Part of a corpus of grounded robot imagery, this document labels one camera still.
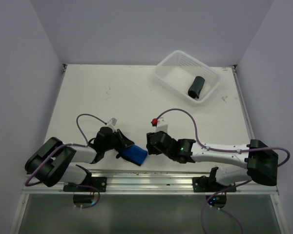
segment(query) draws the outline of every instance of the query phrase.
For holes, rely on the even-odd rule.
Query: white plastic basket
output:
[[[219,72],[180,50],[168,55],[155,67],[153,73],[163,86],[190,105],[198,105],[205,101],[223,79]],[[203,77],[205,83],[199,99],[193,99],[188,95],[188,89],[197,76]]]

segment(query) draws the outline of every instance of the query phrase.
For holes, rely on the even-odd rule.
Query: gray wall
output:
[[[0,0],[0,234],[20,198],[26,160],[42,144],[61,63],[28,0]]]
[[[237,64],[272,0],[31,0],[65,63],[157,64],[179,49]]]
[[[292,153],[279,169],[278,187],[293,232],[293,0],[275,0],[238,65],[238,77],[256,137]]]

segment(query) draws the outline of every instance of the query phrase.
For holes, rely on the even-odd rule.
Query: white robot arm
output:
[[[227,167],[213,168],[209,177],[198,182],[210,192],[219,191],[233,183],[246,180],[268,186],[275,186],[277,179],[278,154],[273,150],[245,152],[249,149],[266,147],[259,140],[251,140],[242,145],[203,144],[194,139],[175,140],[167,134],[168,123],[161,117],[157,119],[154,133],[148,133],[147,149],[151,154],[165,154],[179,163],[217,162],[229,164]]]
[[[58,182],[90,186],[91,173],[79,165],[70,163],[97,163],[109,150],[117,151],[117,158],[121,157],[140,166],[147,157],[147,151],[124,136],[115,128],[115,124],[116,119],[112,118],[86,146],[63,144],[55,137],[50,138],[26,162],[25,169],[31,176],[25,182],[25,186],[43,183],[52,187]],[[29,183],[33,177],[39,182]]]

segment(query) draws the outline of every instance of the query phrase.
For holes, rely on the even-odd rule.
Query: blue object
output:
[[[141,149],[139,146],[136,145],[132,145],[120,151],[120,154],[123,159],[132,162],[138,166],[141,166],[144,160],[147,158],[147,151]]]

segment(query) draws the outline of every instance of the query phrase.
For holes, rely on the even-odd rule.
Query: white tabletop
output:
[[[65,143],[85,144],[76,126],[76,117],[89,113],[105,121],[117,119],[116,127],[136,145],[146,149],[146,133],[154,132],[150,124],[162,111],[182,108],[189,111],[198,125],[201,141],[211,144],[249,142],[247,127],[231,68],[214,67],[224,76],[215,93],[199,106],[191,107],[160,86],[152,76],[154,66],[68,65],[45,140],[57,137]],[[181,112],[164,115],[168,133],[175,139],[192,138],[190,118]],[[81,117],[80,124],[88,139],[95,137],[103,125]],[[165,155],[148,156],[141,167],[116,159],[116,152],[106,152],[97,164],[81,164],[89,169],[126,171],[209,172],[212,162],[179,164]]]

